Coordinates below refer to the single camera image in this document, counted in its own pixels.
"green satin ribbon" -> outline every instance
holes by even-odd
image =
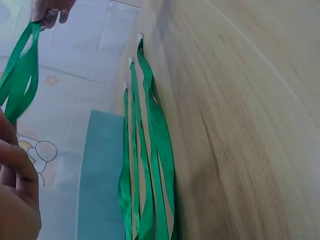
[[[144,181],[145,181],[145,203],[143,212],[140,219],[140,228],[137,232],[137,237],[140,240],[154,240],[155,239],[155,227],[154,227],[154,194],[152,189],[150,166],[148,161],[147,145],[145,140],[145,132],[143,128],[142,113],[140,108],[140,96],[138,90],[138,80],[135,65],[132,62],[130,64],[131,70],[131,94],[132,99],[135,102],[136,122],[139,131],[140,140],[140,159],[142,161],[144,170]],[[136,142],[132,142],[133,148],[137,148]]]
[[[124,101],[124,123],[123,123],[123,160],[122,170],[118,185],[118,195],[121,213],[124,219],[125,239],[132,240],[132,199],[131,199],[131,177],[129,157],[129,130],[128,130],[128,89],[123,95]]]
[[[139,161],[137,147],[137,120],[136,120],[136,97],[133,94],[133,85],[131,85],[131,123],[132,123],[132,151],[133,151],[133,172],[134,172],[134,205],[133,214],[135,219],[135,229],[139,233],[140,227],[140,187],[139,187]]]
[[[11,123],[24,113],[36,96],[39,84],[38,39],[41,24],[30,22],[19,38],[0,79],[0,106]],[[31,47],[22,56],[30,36]]]
[[[143,89],[145,92],[145,102],[147,108],[147,123],[150,137],[150,145],[151,145],[151,165],[149,165],[145,133],[142,124],[142,113],[140,107],[140,97],[139,97],[139,88],[138,88],[138,80],[135,65],[133,63],[130,64],[131,70],[131,111],[132,111],[132,149],[133,149],[133,168],[135,174],[135,184],[139,187],[139,183],[137,183],[138,176],[136,172],[138,172],[138,153],[137,153],[137,132],[136,127],[139,130],[139,140],[140,140],[140,158],[143,164],[144,170],[144,180],[145,180],[145,204],[142,212],[142,216],[139,219],[139,228],[137,228],[137,236],[135,240],[177,240],[178,232],[177,232],[177,215],[175,212],[176,202],[175,202],[175,193],[176,193],[176,183],[175,183],[175,165],[173,158],[173,151],[171,146],[171,139],[169,134],[169,129],[167,126],[167,122],[164,116],[164,112],[162,111],[160,105],[155,100],[154,95],[156,94],[156,85],[155,79],[152,72],[152,69],[145,58],[143,51],[143,39],[140,41],[137,48],[137,57],[140,67],[142,69],[144,80],[143,80]],[[124,110],[125,110],[125,118],[128,125],[128,93],[125,91],[124,93]],[[125,164],[125,161],[129,164],[129,146],[124,146],[124,160],[123,166],[129,168],[129,171],[126,170],[126,175],[130,177],[130,166],[128,167]],[[165,209],[165,197],[164,197],[164,189],[162,186],[161,174],[160,174],[160,164],[163,169],[164,176],[164,185],[166,190],[166,195],[168,198],[170,210],[172,212],[174,218],[174,225],[172,235],[168,230],[168,220]],[[153,176],[153,185],[151,182],[151,172]],[[120,177],[120,185],[125,185],[125,181],[130,185],[130,179],[124,178],[122,173],[125,172],[125,167],[122,168],[121,177]],[[131,189],[123,189],[122,188],[122,196],[131,196]],[[128,213],[131,215],[131,205],[127,205],[127,209],[123,204],[123,199],[120,197],[121,207],[123,208],[122,212]],[[156,232],[154,227],[154,208],[156,208]],[[140,216],[140,208],[134,207],[133,209],[134,217],[137,221],[138,216]],[[126,226],[126,239],[132,239],[132,235],[127,233],[127,229],[129,229],[130,222],[129,217],[124,216],[124,224]]]
[[[145,93],[145,102],[147,107],[147,118],[149,126],[150,144],[151,144],[151,164],[153,181],[157,203],[157,240],[176,240],[177,216],[175,216],[175,164],[166,118],[161,106],[155,100],[157,92],[153,71],[144,54],[144,41],[140,40],[137,48],[137,58],[142,69],[144,80],[143,89]],[[159,160],[163,169],[164,185],[169,202],[169,206],[174,219],[174,226],[171,238],[169,238],[167,215],[164,204],[164,195],[160,178]]]

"wooden surface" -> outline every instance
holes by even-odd
[[[320,239],[319,1],[145,0],[119,114],[138,32],[172,139],[181,239]]]

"teal paper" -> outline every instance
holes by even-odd
[[[78,240],[124,240],[118,199],[124,117],[92,110],[83,153]]]

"finger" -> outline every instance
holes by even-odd
[[[19,146],[0,140],[0,164],[16,172],[16,189],[39,204],[38,174],[28,154]]]
[[[46,17],[48,0],[33,0],[32,21],[38,22]]]
[[[49,14],[46,17],[47,20],[47,29],[52,29],[54,25],[56,24],[57,18],[58,18],[59,9],[53,8],[49,11]]]
[[[13,145],[18,145],[16,129],[6,118],[2,108],[0,107],[0,139]],[[10,167],[3,165],[0,168],[0,183],[3,185],[15,188],[16,187],[16,172]]]
[[[9,143],[18,145],[17,131],[6,118],[2,108],[0,107],[0,139]]]
[[[0,171],[0,183],[9,186],[12,188],[16,188],[17,175],[12,168],[3,165]]]
[[[64,24],[68,20],[69,13],[70,13],[69,10],[61,10],[61,14],[60,14],[60,23],[61,24]]]

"fingernail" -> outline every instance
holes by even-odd
[[[50,15],[51,16],[56,16],[58,13],[59,13],[59,9],[57,9],[57,8],[52,8],[50,10]]]

